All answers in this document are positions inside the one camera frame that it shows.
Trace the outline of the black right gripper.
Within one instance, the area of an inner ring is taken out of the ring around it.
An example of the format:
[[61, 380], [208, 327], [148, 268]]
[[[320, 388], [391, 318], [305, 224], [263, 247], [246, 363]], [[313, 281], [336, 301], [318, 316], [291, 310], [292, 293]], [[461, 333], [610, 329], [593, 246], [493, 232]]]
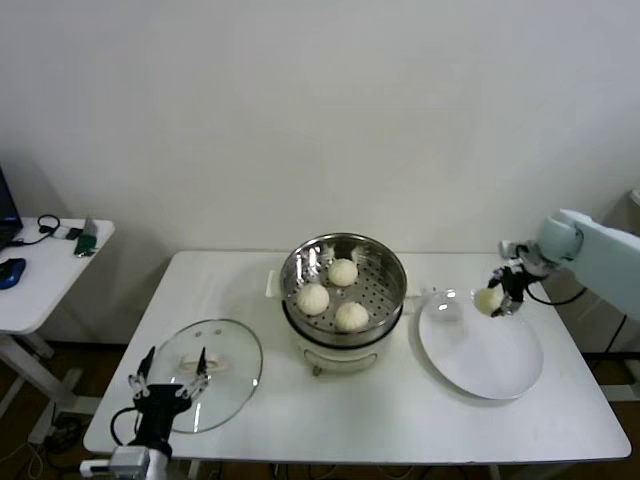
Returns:
[[491, 317], [512, 316], [519, 311], [524, 302], [524, 292], [531, 283], [531, 275], [522, 269], [504, 266], [495, 269], [487, 283], [488, 289], [503, 288], [504, 296]]

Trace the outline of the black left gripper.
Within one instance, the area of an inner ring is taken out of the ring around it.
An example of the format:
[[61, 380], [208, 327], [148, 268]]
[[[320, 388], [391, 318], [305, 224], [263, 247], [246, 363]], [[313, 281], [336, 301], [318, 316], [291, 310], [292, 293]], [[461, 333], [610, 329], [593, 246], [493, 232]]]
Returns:
[[169, 437], [175, 417], [187, 411], [192, 405], [191, 399], [199, 397], [209, 384], [206, 348], [201, 349], [198, 359], [187, 356], [180, 361], [179, 366], [184, 373], [194, 374], [193, 380], [182, 387], [177, 384], [155, 384], [148, 387], [147, 378], [154, 354], [155, 348], [152, 347], [141, 360], [136, 373], [128, 376], [133, 398], [138, 399], [134, 401], [134, 406], [142, 416], [130, 445], [157, 450], [171, 458], [173, 450]]

